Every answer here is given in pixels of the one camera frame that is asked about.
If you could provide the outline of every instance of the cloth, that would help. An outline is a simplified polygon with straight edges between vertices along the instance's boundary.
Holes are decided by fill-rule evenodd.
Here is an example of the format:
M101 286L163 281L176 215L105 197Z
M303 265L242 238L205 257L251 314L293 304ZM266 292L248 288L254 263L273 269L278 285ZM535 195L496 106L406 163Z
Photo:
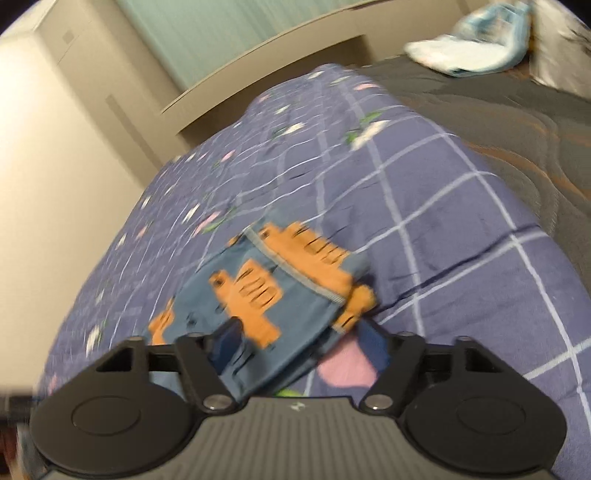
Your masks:
M527 53L529 12L523 2L490 4L458 22L451 35L411 42L404 50L414 61L454 77L501 72Z
M308 373L375 305L358 281L368 272L353 254L274 211L230 239L149 325L152 344L189 332L213 333L241 319L245 341L221 375L237 400L272 393ZM176 374L156 383L181 394Z

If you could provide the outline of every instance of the purple quilt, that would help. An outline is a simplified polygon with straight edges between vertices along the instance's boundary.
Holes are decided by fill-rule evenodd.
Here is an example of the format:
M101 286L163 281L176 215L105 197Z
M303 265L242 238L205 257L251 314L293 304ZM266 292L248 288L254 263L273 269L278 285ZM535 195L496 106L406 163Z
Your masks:
M555 472L588 478L591 300L573 267L458 137L335 65L270 89L162 169L76 299L42 390L144 334L207 256L272 206L369 255L388 330L471 336L552 397L569 425ZM292 390L359 400L374 378L350 336Z

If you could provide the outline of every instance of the black device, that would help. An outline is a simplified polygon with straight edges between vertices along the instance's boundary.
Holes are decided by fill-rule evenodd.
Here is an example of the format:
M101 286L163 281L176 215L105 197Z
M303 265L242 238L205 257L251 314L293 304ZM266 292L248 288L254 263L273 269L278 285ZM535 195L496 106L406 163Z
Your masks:
M46 479L555 478L561 410L471 338L444 346L387 335L389 366L358 406L344 397L238 404L218 375L241 327L232 319L173 345L126 340L43 400L30 432ZM150 371L178 372L185 399L151 383Z

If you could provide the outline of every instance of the bedsheet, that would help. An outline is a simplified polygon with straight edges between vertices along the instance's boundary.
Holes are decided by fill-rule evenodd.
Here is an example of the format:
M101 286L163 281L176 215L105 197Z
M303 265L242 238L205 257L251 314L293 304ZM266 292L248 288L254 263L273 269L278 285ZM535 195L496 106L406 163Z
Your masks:
M591 300L572 265L477 153L335 65L270 89L161 170L78 295L42 391L143 334L208 255L273 206L368 255L388 330L471 336L558 402L569 436L556 472L587 477ZM358 401L374 379L353 335L291 389Z

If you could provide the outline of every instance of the wall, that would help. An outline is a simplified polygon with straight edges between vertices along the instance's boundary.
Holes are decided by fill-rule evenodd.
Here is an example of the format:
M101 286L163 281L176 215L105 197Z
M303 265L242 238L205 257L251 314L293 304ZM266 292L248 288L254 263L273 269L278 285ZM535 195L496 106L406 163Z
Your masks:
M0 39L0 388L36 384L142 188L34 35Z

